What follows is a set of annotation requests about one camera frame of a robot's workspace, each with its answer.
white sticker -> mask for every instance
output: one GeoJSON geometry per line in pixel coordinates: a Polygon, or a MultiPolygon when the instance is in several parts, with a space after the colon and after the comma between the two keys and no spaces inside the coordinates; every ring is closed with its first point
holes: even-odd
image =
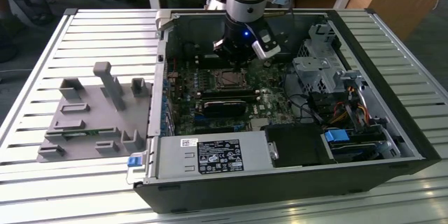
{"type": "Polygon", "coordinates": [[[183,139],[180,139],[180,146],[182,147],[198,146],[198,138],[183,138],[183,139]]]}
{"type": "Polygon", "coordinates": [[[234,163],[230,163],[230,166],[231,166],[231,167],[243,166],[243,162],[234,162],[234,163]]]}

motherboard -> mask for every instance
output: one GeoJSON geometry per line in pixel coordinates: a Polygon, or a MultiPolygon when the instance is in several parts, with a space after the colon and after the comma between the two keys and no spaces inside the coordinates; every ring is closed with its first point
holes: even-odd
{"type": "Polygon", "coordinates": [[[256,59],[235,70],[219,60],[206,55],[174,60],[168,67],[175,135],[258,131],[295,122],[283,90],[286,65],[256,59]]]}

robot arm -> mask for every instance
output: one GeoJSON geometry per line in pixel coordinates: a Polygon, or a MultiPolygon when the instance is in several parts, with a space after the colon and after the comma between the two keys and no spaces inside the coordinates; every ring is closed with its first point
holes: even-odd
{"type": "Polygon", "coordinates": [[[267,0],[226,0],[227,16],[223,39],[214,44],[215,53],[243,66],[256,55],[262,60],[280,52],[271,27],[263,18],[267,0]]]}

yellow wire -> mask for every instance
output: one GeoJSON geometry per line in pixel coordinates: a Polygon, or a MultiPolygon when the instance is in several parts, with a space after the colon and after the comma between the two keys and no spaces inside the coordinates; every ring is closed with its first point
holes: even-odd
{"type": "Polygon", "coordinates": [[[370,115],[367,114],[367,110],[366,110],[366,108],[364,108],[363,106],[358,106],[358,107],[363,110],[366,123],[370,124],[370,121],[368,121],[368,120],[370,120],[370,119],[368,119],[368,116],[370,116],[370,115]]]}
{"type": "Polygon", "coordinates": [[[330,122],[330,124],[334,124],[335,122],[338,122],[339,120],[342,120],[346,116],[347,116],[347,111],[346,111],[338,118],[335,118],[335,119],[330,122]]]}

barcode sticker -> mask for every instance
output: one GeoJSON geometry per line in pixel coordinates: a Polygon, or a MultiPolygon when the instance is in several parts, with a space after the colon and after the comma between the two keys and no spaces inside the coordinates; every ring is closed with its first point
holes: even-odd
{"type": "Polygon", "coordinates": [[[183,138],[183,139],[180,139],[180,146],[182,147],[198,146],[198,138],[183,138]]]}

